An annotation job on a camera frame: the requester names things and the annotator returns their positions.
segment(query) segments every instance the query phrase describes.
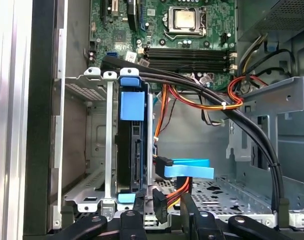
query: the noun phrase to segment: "expansion slot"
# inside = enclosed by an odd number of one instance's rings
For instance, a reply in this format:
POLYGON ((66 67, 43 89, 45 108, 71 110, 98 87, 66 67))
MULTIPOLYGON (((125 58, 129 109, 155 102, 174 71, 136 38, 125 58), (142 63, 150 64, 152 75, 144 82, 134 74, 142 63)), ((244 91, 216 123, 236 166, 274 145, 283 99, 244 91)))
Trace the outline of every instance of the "expansion slot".
POLYGON ((100 5, 100 18, 103 23, 103 27, 106 28, 107 21, 107 8, 108 8, 108 0, 101 0, 100 5))
POLYGON ((112 0, 112 15, 118 16, 118 1, 119 0, 112 0))

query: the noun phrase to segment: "blue sata port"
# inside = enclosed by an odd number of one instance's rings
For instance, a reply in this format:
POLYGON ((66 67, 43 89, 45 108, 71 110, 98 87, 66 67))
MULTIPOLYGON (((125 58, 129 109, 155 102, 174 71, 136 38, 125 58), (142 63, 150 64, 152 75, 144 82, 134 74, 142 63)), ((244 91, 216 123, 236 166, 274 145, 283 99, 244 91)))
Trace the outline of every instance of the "blue sata port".
POLYGON ((115 58, 118 57, 117 52, 114 52, 114 51, 108 51, 108 52, 106 53, 106 55, 111 56, 111 57, 115 57, 115 58))

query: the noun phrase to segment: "green circuit board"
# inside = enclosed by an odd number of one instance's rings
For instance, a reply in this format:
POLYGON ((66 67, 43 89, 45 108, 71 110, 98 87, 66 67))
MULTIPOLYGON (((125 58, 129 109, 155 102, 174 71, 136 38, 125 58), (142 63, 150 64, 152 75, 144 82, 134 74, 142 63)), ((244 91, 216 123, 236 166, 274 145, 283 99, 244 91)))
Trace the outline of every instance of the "green circuit board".
MULTIPOLYGON (((190 40, 189 49, 195 50, 235 50, 235 0, 141 0, 140 22, 138 31, 131 31, 127 18, 127 5, 124 0, 118 0, 118 12, 109 13, 105 24, 101 20, 101 1, 92 0, 90 19, 90 44, 96 49, 96 61, 91 66, 100 66, 107 52, 115 52, 118 57, 125 59, 127 52, 138 53, 136 62, 142 57, 142 48, 149 44, 150 48, 184 48, 183 41, 190 40), (164 35, 166 29, 163 18, 170 6, 206 8, 206 35, 203 37, 183 36, 169 39, 164 35), (229 34, 227 41, 222 44, 221 36, 229 34)), ((212 74, 211 87, 220 90, 230 81, 229 73, 212 74)))

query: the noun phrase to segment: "motherboard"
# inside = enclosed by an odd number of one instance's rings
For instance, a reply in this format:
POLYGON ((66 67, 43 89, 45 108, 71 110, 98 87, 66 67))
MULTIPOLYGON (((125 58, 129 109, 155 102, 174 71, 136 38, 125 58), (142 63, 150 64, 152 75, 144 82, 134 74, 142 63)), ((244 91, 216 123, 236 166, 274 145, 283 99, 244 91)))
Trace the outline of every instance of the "motherboard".
POLYGON ((89 65, 109 55, 222 90, 236 47, 234 1, 92 0, 89 65))

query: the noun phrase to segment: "cpu socket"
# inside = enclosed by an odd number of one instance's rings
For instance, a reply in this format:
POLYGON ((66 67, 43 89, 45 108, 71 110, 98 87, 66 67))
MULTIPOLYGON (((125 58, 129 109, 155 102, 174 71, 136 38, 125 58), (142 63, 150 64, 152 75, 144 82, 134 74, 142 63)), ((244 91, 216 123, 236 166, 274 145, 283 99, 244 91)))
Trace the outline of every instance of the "cpu socket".
POLYGON ((206 9, 205 7, 179 7, 170 6, 163 17, 168 34, 197 35, 203 37, 206 34, 206 9))

